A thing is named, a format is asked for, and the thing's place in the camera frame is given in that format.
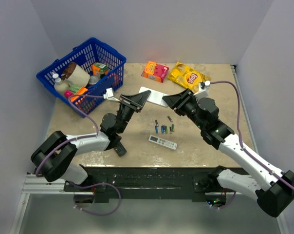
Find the small white remote control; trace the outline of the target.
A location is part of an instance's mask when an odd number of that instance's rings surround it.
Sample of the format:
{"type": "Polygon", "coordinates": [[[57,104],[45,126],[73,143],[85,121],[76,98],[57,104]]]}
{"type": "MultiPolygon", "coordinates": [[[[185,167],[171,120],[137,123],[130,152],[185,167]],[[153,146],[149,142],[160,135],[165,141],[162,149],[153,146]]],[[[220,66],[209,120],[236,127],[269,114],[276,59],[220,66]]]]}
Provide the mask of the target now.
{"type": "Polygon", "coordinates": [[[150,91],[150,95],[147,99],[147,102],[150,102],[152,104],[156,104],[158,106],[162,106],[167,108],[168,104],[163,100],[163,97],[168,96],[168,94],[153,90],[153,89],[149,89],[147,87],[141,87],[139,92],[142,93],[144,91],[150,91]]]}

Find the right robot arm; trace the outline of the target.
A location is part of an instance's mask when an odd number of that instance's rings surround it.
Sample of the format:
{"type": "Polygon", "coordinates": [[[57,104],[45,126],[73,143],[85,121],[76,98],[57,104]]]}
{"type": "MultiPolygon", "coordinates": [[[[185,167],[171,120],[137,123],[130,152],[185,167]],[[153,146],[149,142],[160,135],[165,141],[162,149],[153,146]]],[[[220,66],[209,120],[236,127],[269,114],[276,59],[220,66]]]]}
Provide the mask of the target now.
{"type": "Polygon", "coordinates": [[[208,186],[218,192],[233,190],[254,199],[269,216],[278,217],[294,200],[294,172],[287,172],[264,160],[241,141],[239,135],[219,119],[215,101],[196,99],[190,90],[163,96],[163,101],[180,116],[187,116],[200,129],[203,140],[238,163],[246,175],[217,167],[208,186]]]}

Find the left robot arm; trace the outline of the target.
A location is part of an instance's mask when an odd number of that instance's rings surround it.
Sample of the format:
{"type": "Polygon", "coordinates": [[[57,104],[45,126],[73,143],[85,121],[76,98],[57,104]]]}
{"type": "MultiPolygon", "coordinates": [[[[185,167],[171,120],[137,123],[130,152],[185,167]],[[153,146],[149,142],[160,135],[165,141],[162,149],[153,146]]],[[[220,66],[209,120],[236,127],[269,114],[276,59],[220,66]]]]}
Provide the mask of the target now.
{"type": "Polygon", "coordinates": [[[115,98],[112,88],[106,89],[103,99],[119,103],[116,114],[108,113],[95,133],[88,135],[65,135],[61,131],[51,134],[32,154],[36,175],[43,175],[48,182],[58,179],[70,181],[81,191],[92,186],[92,179],[86,170],[72,162],[76,155],[92,151],[106,151],[115,148],[121,140],[120,134],[126,129],[134,113],[141,112],[151,92],[143,91],[134,95],[115,98]]]}

